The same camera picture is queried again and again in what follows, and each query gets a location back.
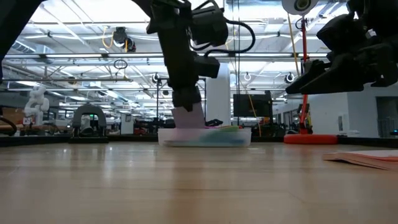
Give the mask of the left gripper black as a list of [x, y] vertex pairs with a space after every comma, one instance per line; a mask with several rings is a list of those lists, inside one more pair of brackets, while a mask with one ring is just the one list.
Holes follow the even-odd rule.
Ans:
[[151, 0], [152, 17], [147, 33], [156, 33], [162, 49], [164, 64], [169, 74], [172, 103], [175, 108], [193, 110], [201, 103], [196, 85], [200, 76], [216, 78], [220, 63], [214, 57], [200, 56], [190, 50], [190, 28], [198, 25], [191, 4], [187, 0]]

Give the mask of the black aluminium table frame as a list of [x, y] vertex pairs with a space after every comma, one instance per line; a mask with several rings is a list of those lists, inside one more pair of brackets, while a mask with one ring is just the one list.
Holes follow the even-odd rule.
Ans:
[[[110, 135], [107, 138], [77, 138], [70, 136], [13, 136], [0, 137], [0, 147], [28, 146], [36, 144], [56, 144], [56, 143], [109, 143], [109, 142], [157, 142], [158, 137], [134, 136], [134, 135]], [[339, 144], [387, 147], [398, 149], [398, 138], [352, 138], [338, 136]]]

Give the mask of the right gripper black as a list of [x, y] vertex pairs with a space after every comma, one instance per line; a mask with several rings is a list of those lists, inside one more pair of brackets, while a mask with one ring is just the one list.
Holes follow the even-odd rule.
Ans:
[[286, 89], [288, 94], [317, 95], [363, 91], [370, 83], [387, 87], [398, 82], [398, 37], [372, 37], [341, 53], [330, 62], [307, 60], [303, 74]]

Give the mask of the pink lid clear pencil box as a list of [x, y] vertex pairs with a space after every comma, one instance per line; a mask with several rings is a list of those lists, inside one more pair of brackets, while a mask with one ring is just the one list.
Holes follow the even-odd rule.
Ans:
[[158, 130], [158, 142], [165, 147], [248, 147], [251, 136], [251, 129], [239, 126]]

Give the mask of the black monitor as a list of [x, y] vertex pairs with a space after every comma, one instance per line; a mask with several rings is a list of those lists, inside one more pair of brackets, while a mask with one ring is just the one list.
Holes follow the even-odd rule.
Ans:
[[234, 94], [233, 114], [235, 117], [271, 117], [272, 98], [270, 95]]

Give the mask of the pink sticky note pad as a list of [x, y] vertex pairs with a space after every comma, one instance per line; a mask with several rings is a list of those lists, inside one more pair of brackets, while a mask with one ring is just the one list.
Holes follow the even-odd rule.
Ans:
[[333, 152], [322, 155], [322, 159], [398, 171], [398, 150]]

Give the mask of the red desk lamp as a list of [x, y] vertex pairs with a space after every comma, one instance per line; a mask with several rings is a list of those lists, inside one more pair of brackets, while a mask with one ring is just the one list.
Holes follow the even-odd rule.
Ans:
[[[304, 75], [304, 68], [307, 60], [309, 59], [307, 53], [307, 28], [306, 28], [306, 19], [305, 15], [310, 12], [316, 5], [319, 0], [282, 0], [282, 7], [287, 12], [288, 15], [300, 15], [301, 16], [301, 30], [302, 32], [302, 43], [303, 43], [303, 56], [302, 56], [302, 68], [303, 72], [300, 76], [301, 78]], [[298, 58], [297, 53], [295, 51], [295, 42], [293, 38], [292, 31], [292, 23], [290, 17], [288, 16], [289, 29], [290, 29], [290, 37], [292, 41], [292, 48], [294, 51], [294, 60], [296, 65], [296, 70], [299, 72], [298, 68]], [[286, 144], [337, 144], [338, 138], [336, 135], [327, 135], [327, 134], [310, 134], [311, 123], [309, 126], [306, 125], [306, 120], [308, 119], [309, 111], [307, 110], [308, 106], [308, 95], [303, 96], [303, 103], [301, 110], [298, 112], [300, 115], [299, 121], [299, 133], [298, 134], [286, 134], [284, 136], [284, 143]]]

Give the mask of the blue sticky note pad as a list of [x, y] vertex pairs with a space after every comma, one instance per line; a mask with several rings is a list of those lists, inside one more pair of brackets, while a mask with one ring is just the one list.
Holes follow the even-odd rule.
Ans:
[[205, 127], [205, 117], [200, 103], [194, 104], [192, 111], [187, 111], [184, 107], [174, 108], [172, 115], [178, 129], [203, 129]]

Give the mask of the white pillar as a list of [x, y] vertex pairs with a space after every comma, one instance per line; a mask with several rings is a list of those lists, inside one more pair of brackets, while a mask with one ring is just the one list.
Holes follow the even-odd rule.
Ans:
[[206, 79], [206, 118], [218, 119], [222, 126], [231, 124], [229, 64], [221, 63], [217, 78]]

